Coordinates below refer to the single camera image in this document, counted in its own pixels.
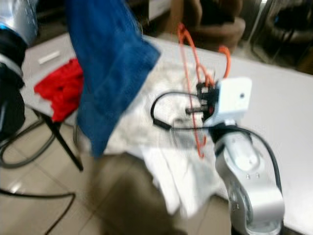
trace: white table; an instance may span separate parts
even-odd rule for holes
[[[160,49],[161,60],[181,61],[177,44],[147,39]],[[52,110],[46,101],[34,95],[33,85],[74,56],[67,35],[53,41],[55,44],[61,42],[68,53],[26,78],[22,92],[27,106],[47,115],[52,115]],[[35,50],[46,50],[51,43],[42,44]],[[186,53],[192,62],[191,49],[187,47]],[[202,64],[216,70],[217,77],[224,74],[223,55],[201,49],[198,55]],[[247,76],[253,81],[250,109],[241,125],[259,132],[276,154],[286,203],[285,226],[313,235],[313,77],[236,57],[232,58],[229,76]],[[273,178],[269,157],[265,156],[265,159]],[[225,191],[221,190],[220,195],[226,197]]]

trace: chair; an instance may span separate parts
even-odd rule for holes
[[[184,0],[182,22],[190,32],[196,47],[217,51],[224,45],[232,52],[240,41],[246,23],[238,15],[243,6],[243,0],[220,0],[218,2],[223,12],[235,18],[233,23],[222,25],[201,25],[205,12],[200,0]]]

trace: blue towel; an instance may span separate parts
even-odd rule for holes
[[[123,0],[67,0],[69,34],[84,72],[77,124],[99,157],[160,53]]]

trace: tiled floor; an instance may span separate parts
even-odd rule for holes
[[[30,110],[26,110],[26,124],[36,120]],[[62,126],[61,134],[69,146],[74,150],[72,142],[72,128]],[[5,158],[17,162],[30,156],[36,148],[49,137],[50,132],[41,126],[33,133],[11,145]],[[117,161],[95,164],[89,157],[82,158],[84,172],[80,173],[62,147],[55,141],[52,146],[35,162],[19,169],[0,168],[1,187],[22,193],[58,194],[74,191],[77,193],[68,215],[53,230],[56,235],[104,235],[101,219],[101,202],[114,187],[111,185],[97,185],[101,177],[114,177],[132,168],[132,162],[125,162],[118,169],[114,168]],[[94,176],[95,169],[105,169]],[[89,193],[90,186],[97,187],[99,196]],[[49,226],[64,211],[69,199],[60,200],[30,200],[12,198],[0,195],[0,235],[42,235]],[[189,235],[204,235],[209,231],[214,234],[229,234],[228,211],[225,202],[214,198],[210,204],[189,221],[179,221],[179,228],[183,228]]]

